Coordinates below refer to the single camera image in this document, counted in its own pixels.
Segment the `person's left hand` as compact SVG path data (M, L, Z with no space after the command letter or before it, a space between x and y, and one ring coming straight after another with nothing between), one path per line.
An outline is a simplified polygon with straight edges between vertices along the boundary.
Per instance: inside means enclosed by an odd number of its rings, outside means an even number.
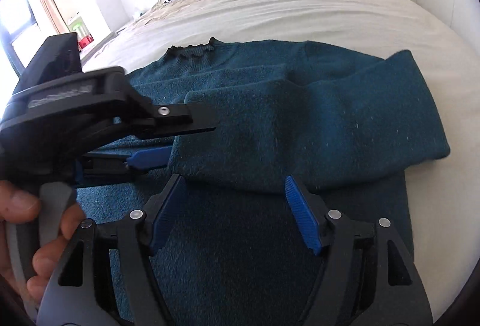
M21 288L16 283L10 264L5 225L32 221L37 218L40 210L41 203L37 197L16 188L7 180L1 182L1 275L16 292ZM48 281L68 241L85 218L85 213L78 204L70 206L64 211L58 237L41 247L33 256L32 267L35 275L28 280L24 289L28 291L28 295L36 304L41 302Z

